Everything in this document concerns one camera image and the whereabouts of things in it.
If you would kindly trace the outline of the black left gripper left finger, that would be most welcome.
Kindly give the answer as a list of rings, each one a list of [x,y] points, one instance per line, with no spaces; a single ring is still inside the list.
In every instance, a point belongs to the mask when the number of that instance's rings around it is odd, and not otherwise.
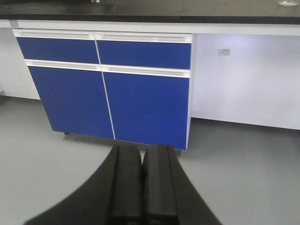
[[[27,225],[141,225],[142,163],[136,146],[114,145],[72,194]]]

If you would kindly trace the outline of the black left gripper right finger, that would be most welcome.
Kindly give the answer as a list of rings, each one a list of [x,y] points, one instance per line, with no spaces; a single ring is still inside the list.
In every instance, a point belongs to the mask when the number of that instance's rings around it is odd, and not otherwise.
[[[143,159],[146,225],[219,225],[171,145],[149,145]]]

